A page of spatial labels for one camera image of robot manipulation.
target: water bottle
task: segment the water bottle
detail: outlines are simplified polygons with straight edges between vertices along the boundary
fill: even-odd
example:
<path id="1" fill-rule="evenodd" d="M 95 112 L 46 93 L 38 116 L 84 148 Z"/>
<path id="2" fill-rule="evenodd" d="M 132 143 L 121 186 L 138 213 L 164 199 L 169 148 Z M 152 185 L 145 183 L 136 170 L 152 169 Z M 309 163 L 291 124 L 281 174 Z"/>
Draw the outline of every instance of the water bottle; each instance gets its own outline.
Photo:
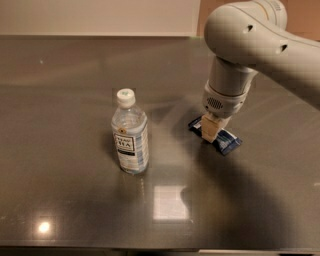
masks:
<path id="1" fill-rule="evenodd" d="M 146 170 L 149 161 L 147 116 L 136 105 L 131 89 L 118 91 L 117 102 L 111 126 L 120 167 L 127 173 L 138 174 Z"/>

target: dark table surface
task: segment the dark table surface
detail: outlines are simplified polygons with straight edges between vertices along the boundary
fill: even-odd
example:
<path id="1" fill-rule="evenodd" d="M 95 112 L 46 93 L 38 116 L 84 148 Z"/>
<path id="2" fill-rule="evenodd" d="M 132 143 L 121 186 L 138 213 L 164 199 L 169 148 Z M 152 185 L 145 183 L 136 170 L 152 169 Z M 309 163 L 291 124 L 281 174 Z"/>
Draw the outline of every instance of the dark table surface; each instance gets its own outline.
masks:
<path id="1" fill-rule="evenodd" d="M 0 245 L 319 251 L 319 110 L 259 75 L 224 157 L 187 129 L 211 59 L 199 38 L 2 39 Z M 149 120 L 140 176 L 112 138 L 124 87 Z"/>

